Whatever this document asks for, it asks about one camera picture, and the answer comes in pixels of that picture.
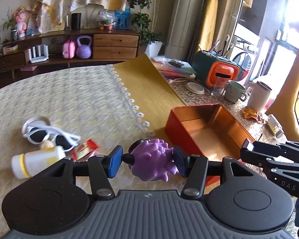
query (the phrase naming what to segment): sunglasses lens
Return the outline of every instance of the sunglasses lens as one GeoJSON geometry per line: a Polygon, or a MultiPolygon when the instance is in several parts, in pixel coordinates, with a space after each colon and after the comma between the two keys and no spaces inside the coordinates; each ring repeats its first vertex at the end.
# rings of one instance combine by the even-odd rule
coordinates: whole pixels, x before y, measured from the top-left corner
{"type": "MultiPolygon", "coordinates": [[[[38,128],[37,128],[37,127],[34,127],[34,128],[32,128],[30,131],[34,131],[34,130],[36,130],[36,129],[38,129],[38,128]]],[[[44,130],[40,130],[40,131],[37,131],[37,132],[35,132],[34,134],[32,134],[32,135],[30,136],[30,138],[31,138],[34,142],[41,143],[45,136],[46,136],[46,131],[44,131],[44,130]]]]}
{"type": "Polygon", "coordinates": [[[72,147],[72,145],[65,139],[65,137],[60,135],[56,136],[55,144],[57,146],[62,146],[64,150],[69,150],[72,147]]]}

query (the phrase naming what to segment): open box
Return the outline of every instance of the open box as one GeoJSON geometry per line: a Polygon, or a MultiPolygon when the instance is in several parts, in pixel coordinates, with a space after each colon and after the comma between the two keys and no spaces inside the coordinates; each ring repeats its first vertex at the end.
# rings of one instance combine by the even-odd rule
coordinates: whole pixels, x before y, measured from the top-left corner
{"type": "MultiPolygon", "coordinates": [[[[222,105],[175,107],[168,117],[166,134],[174,145],[189,155],[204,155],[210,161],[225,156],[240,159],[240,147],[248,138],[255,140],[222,105]]],[[[219,180],[208,177],[206,186],[219,180]]]]}

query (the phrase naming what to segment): gray ribbed panel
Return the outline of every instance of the gray ribbed panel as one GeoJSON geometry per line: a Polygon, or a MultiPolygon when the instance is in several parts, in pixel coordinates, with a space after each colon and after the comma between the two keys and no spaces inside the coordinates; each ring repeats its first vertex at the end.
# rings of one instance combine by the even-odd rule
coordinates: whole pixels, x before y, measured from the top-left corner
{"type": "Polygon", "coordinates": [[[80,224],[55,235],[17,231],[4,239],[293,239],[281,230],[248,235],[222,227],[200,202],[185,200],[176,191],[120,191],[111,201],[99,201],[80,224]]]}

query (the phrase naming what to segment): white pitcher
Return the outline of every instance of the white pitcher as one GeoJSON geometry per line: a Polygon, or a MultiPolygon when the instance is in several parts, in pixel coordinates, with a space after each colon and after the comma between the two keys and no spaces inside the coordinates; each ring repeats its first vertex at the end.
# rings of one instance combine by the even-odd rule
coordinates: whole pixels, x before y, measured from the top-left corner
{"type": "Polygon", "coordinates": [[[253,90],[249,97],[247,108],[260,112],[267,104],[272,89],[268,85],[260,81],[256,83],[248,83],[247,89],[249,87],[253,87],[253,90]]]}

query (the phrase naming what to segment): black cylindrical speaker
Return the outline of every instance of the black cylindrical speaker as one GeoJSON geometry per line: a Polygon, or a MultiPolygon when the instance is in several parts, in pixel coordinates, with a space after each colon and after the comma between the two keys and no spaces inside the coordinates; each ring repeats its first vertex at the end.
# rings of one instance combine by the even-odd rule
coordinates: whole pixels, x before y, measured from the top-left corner
{"type": "Polygon", "coordinates": [[[81,13],[72,13],[71,16],[71,29],[81,28],[81,13]]]}

